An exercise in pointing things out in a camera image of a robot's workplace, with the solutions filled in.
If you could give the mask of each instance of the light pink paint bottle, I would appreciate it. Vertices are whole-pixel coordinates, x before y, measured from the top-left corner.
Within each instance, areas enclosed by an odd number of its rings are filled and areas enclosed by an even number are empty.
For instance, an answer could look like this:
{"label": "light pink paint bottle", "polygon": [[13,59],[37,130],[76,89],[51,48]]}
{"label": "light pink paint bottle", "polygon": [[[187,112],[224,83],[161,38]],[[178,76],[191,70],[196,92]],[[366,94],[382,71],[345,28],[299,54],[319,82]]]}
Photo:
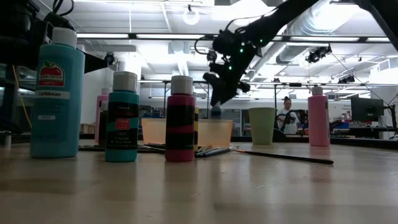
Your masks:
{"label": "light pink paint bottle", "polygon": [[313,87],[308,97],[308,126],[311,146],[330,145],[328,97],[320,86]]}
{"label": "light pink paint bottle", "polygon": [[102,94],[97,96],[97,105],[96,105],[96,115],[95,115],[95,142],[98,142],[99,131],[100,131],[100,113],[101,113],[101,104],[103,101],[109,101],[109,94],[112,92],[112,88],[105,87],[102,88]]}

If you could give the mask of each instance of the green plastic cup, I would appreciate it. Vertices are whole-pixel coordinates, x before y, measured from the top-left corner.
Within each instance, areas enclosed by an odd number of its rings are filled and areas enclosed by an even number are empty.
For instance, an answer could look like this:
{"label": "green plastic cup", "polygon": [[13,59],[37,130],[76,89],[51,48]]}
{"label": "green plastic cup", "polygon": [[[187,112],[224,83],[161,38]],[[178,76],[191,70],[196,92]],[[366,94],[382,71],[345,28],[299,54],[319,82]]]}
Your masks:
{"label": "green plastic cup", "polygon": [[275,108],[250,108],[249,117],[253,144],[272,144]]}

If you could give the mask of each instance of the laboratory room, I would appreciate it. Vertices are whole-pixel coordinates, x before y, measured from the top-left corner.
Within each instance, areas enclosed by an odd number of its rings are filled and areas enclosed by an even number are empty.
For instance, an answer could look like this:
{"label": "laboratory room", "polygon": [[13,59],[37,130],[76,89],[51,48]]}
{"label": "laboratory room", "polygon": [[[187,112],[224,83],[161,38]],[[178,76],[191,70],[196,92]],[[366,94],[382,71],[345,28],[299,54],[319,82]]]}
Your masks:
{"label": "laboratory room", "polygon": [[0,7],[0,223],[396,224],[398,2]]}

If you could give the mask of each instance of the robotic arm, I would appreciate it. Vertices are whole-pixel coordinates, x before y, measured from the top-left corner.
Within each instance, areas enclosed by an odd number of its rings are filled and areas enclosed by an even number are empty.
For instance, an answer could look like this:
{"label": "robotic arm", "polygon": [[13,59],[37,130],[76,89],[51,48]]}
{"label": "robotic arm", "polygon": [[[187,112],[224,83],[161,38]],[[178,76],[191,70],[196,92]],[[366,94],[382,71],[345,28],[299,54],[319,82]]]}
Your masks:
{"label": "robotic arm", "polygon": [[[348,0],[359,7],[369,11],[394,47],[398,50],[398,26],[396,25],[395,12],[398,11],[396,0]],[[266,46],[290,21],[312,7],[318,0],[288,0],[276,7],[269,16],[262,16],[260,19],[245,27],[240,27],[231,32],[228,26],[220,30],[220,34],[213,41],[213,50],[223,54],[224,64],[211,62],[210,72],[205,73],[203,78],[213,87],[210,104],[216,105],[227,102],[237,95],[238,88],[243,92],[250,90],[250,85],[240,81],[245,70],[251,63],[253,57],[261,55],[261,48]]]}

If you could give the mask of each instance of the computer monitor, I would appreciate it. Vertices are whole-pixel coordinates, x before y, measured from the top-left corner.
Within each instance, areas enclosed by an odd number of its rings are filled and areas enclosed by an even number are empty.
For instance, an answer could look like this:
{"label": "computer monitor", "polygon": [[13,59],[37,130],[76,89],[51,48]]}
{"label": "computer monitor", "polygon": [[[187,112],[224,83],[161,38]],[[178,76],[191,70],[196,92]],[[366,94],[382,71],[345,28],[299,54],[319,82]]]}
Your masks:
{"label": "computer monitor", "polygon": [[383,106],[379,99],[351,98],[352,121],[379,121],[384,115]]}

